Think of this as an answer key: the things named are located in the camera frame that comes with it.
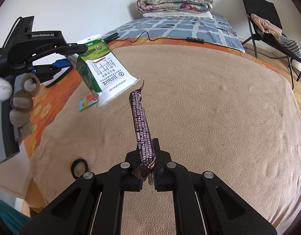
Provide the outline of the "gloved left hand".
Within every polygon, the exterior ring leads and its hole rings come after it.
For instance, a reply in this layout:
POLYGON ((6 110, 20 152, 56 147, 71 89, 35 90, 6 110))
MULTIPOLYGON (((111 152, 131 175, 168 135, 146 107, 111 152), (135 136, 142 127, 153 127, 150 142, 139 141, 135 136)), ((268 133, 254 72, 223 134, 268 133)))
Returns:
POLYGON ((21 143, 33 132, 30 112, 33 110, 33 97, 39 92, 41 84, 35 74, 28 73, 22 78, 20 86, 21 89, 13 93, 11 84, 0 78, 0 101, 10 101, 9 120, 19 132, 15 137, 15 141, 18 143, 21 143))

